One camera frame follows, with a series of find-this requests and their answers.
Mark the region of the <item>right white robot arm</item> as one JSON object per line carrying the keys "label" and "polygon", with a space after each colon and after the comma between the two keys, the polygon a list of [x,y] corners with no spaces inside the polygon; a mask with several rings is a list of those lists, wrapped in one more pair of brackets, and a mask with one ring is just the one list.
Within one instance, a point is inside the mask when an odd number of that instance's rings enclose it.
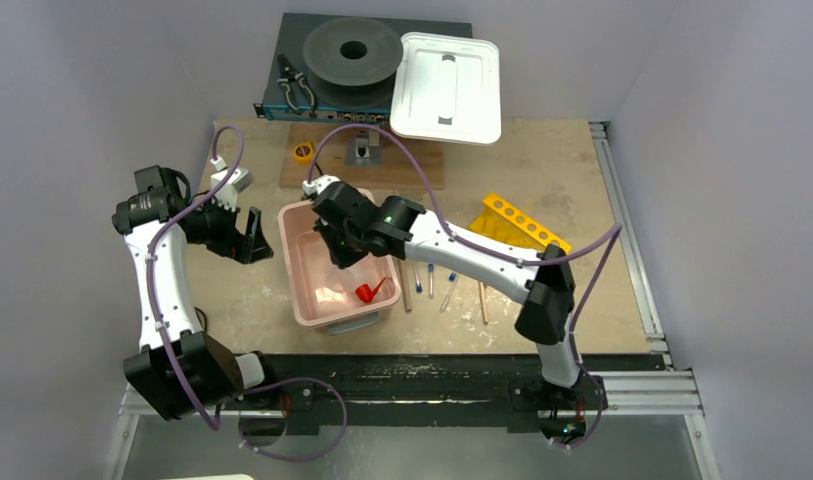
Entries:
{"label": "right white robot arm", "polygon": [[521,307],[514,328],[536,345],[546,399],[566,407],[581,396],[581,370],[566,327],[575,281],[561,248],[506,245],[444,223],[399,196],[377,205],[331,175],[305,181],[302,189],[318,217],[313,229],[335,266],[346,269],[368,255],[393,257],[442,266],[501,292]]}

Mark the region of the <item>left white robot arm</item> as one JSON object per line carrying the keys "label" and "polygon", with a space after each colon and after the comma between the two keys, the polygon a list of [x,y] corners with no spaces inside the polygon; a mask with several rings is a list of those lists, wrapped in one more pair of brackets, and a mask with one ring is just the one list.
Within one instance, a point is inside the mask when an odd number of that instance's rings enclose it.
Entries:
{"label": "left white robot arm", "polygon": [[238,195],[252,183],[245,168],[219,165],[212,198],[194,194],[179,171],[152,166],[134,174],[137,192],[112,216],[131,255],[141,302],[138,354],[123,362],[128,383],[164,419],[242,397],[266,409],[279,399],[280,382],[266,373],[260,354],[236,354],[209,336],[189,294],[186,250],[199,244],[240,264],[269,259],[273,250],[250,209],[245,231],[236,227]]}

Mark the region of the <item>red capped wash bottle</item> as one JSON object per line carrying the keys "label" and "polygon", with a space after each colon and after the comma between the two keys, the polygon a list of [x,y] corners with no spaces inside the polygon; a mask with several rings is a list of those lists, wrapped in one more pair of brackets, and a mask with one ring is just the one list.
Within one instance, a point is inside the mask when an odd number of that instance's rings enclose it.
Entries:
{"label": "red capped wash bottle", "polygon": [[389,276],[376,275],[359,265],[339,271],[339,282],[350,300],[369,305],[375,301],[382,287],[390,280]]}

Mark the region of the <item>pink plastic bin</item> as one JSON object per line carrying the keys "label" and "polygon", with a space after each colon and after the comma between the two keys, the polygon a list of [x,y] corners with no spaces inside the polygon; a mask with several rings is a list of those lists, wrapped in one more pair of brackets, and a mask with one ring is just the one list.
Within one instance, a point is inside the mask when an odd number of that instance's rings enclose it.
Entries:
{"label": "pink plastic bin", "polygon": [[390,280],[373,303],[350,300],[339,282],[341,269],[333,265],[324,240],[313,230],[316,219],[309,201],[289,204],[278,213],[295,320],[303,327],[326,330],[332,323],[372,312],[379,312],[382,320],[402,295],[393,260],[369,255],[354,264]]}

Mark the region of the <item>thick wooden dowel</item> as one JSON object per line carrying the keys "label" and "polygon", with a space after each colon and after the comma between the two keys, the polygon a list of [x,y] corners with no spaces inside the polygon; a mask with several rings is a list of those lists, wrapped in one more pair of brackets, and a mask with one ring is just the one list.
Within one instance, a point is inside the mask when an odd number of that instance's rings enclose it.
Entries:
{"label": "thick wooden dowel", "polygon": [[408,282],[408,275],[407,275],[406,267],[404,266],[404,262],[402,260],[397,260],[396,266],[397,266],[400,286],[401,286],[401,290],[402,290],[402,301],[403,301],[404,311],[406,313],[411,313],[412,310],[413,310],[413,304],[412,304],[412,299],[411,299],[411,293],[410,293],[410,288],[409,288],[409,282]]}

